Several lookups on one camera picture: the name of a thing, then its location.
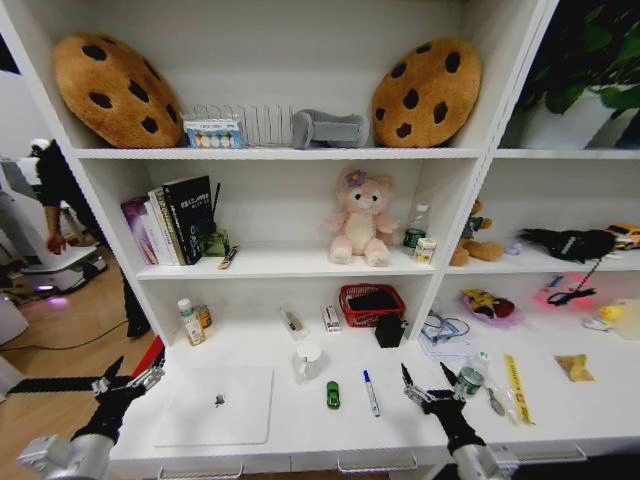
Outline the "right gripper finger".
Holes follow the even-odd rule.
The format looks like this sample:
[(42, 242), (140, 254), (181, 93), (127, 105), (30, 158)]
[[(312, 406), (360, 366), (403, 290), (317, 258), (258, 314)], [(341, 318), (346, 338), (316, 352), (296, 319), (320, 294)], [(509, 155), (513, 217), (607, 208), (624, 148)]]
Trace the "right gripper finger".
[(435, 398), (427, 391), (416, 386), (412, 380), (412, 377), (404, 363), (401, 364), (402, 379), (404, 382), (405, 395), (418, 406), (432, 403)]
[(449, 382), (450, 386), (453, 388), (454, 397), (457, 400), (464, 399), (464, 391), (463, 386), (458, 380), (458, 376), (452, 371), (449, 367), (447, 367), (443, 362), (440, 362), (440, 367), (443, 370), (443, 373)]

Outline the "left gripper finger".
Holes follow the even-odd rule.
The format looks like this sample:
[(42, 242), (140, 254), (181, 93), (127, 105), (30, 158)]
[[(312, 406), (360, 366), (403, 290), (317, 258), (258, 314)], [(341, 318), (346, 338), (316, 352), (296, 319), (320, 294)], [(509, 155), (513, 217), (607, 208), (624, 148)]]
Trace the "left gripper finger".
[(92, 383), (92, 391), (94, 395), (105, 394), (110, 390), (126, 384), (126, 377), (118, 375), (123, 361), (124, 357), (120, 356), (105, 370), (100, 378)]
[(153, 388), (164, 376), (163, 358), (156, 358), (151, 365), (130, 381), (130, 389), (134, 392), (142, 392)]

